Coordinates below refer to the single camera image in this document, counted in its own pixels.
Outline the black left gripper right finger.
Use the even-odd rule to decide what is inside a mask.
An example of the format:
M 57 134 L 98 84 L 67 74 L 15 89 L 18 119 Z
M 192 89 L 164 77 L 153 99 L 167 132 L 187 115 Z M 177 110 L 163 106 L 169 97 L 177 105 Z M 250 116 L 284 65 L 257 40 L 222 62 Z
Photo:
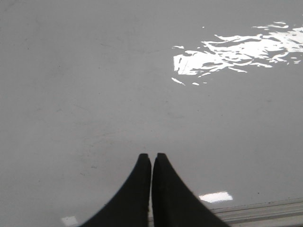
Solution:
M 155 227 L 228 226 L 194 196 L 164 153 L 154 162 L 151 202 Z

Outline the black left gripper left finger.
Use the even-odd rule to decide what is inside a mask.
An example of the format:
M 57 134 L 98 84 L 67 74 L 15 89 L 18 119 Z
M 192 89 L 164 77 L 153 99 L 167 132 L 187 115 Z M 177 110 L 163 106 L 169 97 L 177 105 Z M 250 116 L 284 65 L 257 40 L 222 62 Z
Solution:
M 151 175 L 151 161 L 142 153 L 114 197 L 82 226 L 147 227 Z

